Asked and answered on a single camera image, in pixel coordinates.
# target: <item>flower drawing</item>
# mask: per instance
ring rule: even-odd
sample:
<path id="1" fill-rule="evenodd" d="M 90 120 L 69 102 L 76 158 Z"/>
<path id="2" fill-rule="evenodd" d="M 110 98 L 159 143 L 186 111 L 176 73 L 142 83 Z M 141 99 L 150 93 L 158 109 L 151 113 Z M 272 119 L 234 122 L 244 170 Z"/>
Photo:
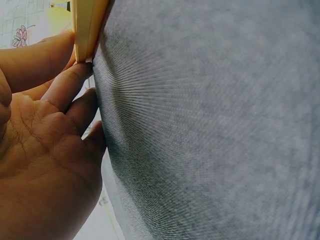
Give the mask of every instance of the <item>flower drawing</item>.
<path id="1" fill-rule="evenodd" d="M 27 46 L 27 29 L 25 26 L 21 26 L 16 30 L 16 35 L 12 40 L 12 46 L 15 48 L 25 47 Z"/>

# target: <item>gray cloth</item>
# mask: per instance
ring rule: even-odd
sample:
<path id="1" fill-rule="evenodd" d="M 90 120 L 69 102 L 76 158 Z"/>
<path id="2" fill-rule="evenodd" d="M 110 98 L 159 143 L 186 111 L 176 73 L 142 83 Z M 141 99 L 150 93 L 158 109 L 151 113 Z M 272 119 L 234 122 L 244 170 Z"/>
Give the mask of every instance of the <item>gray cloth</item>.
<path id="1" fill-rule="evenodd" d="M 93 63 L 126 239 L 320 239 L 320 1 L 116 0 Z"/>

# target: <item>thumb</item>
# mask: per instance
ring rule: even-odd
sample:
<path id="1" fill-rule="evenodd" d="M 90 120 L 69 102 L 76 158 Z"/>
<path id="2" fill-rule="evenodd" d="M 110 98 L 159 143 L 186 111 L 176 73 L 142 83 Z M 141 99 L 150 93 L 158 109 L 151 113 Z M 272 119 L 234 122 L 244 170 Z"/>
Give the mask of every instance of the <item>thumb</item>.
<path id="1" fill-rule="evenodd" d="M 0 69 L 12 93 L 56 77 L 69 61 L 73 47 L 74 34 L 66 31 L 31 46 L 0 50 Z"/>

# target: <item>hand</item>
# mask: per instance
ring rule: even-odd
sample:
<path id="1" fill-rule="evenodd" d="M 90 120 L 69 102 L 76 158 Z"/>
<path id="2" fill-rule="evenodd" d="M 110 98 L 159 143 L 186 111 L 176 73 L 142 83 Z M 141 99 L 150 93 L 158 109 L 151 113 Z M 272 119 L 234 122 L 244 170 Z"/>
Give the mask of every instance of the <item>hand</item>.
<path id="1" fill-rule="evenodd" d="M 99 198 L 105 138 L 101 122 L 81 138 L 98 104 L 94 89 L 72 102 L 92 74 L 73 46 L 0 50 L 0 239 L 72 239 Z"/>

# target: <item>yellow object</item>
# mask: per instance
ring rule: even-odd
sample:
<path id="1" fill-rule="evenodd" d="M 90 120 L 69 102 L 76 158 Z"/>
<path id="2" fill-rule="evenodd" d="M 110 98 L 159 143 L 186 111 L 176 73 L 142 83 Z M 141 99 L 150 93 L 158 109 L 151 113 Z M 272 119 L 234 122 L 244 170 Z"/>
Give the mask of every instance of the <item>yellow object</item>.
<path id="1" fill-rule="evenodd" d="M 75 32 L 75 59 L 90 62 L 109 0 L 72 0 L 72 29 Z"/>
<path id="2" fill-rule="evenodd" d="M 70 0 L 48 0 L 48 2 L 51 4 L 64 4 L 64 3 L 70 2 Z"/>
<path id="3" fill-rule="evenodd" d="M 50 0 L 52 4 L 68 2 Z M 71 12 L 58 6 L 48 8 L 28 35 L 29 44 L 55 36 L 66 29 L 75 33 L 74 52 L 78 63 L 90 62 L 109 0 L 71 0 Z"/>

